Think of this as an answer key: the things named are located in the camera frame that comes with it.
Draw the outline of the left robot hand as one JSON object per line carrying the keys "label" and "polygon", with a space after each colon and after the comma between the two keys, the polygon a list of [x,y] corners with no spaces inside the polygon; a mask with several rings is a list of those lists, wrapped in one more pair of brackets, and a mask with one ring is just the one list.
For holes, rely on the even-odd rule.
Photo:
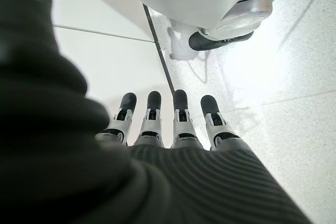
{"label": "left robot hand", "polygon": [[1,0],[1,223],[309,223],[238,136],[126,146],[60,55],[52,0]]}

